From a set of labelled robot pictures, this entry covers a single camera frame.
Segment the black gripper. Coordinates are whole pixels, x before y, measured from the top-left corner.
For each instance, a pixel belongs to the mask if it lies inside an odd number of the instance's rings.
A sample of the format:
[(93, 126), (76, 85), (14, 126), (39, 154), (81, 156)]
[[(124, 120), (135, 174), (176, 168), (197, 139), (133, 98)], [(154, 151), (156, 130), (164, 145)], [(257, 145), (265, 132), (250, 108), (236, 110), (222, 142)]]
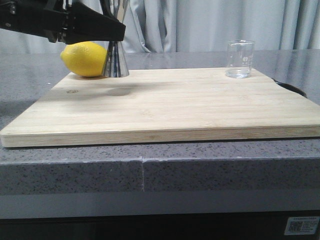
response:
[(102, 13), (82, 1), (2, 0), (0, 28), (67, 45), (124, 40), (124, 1), (101, 1)]

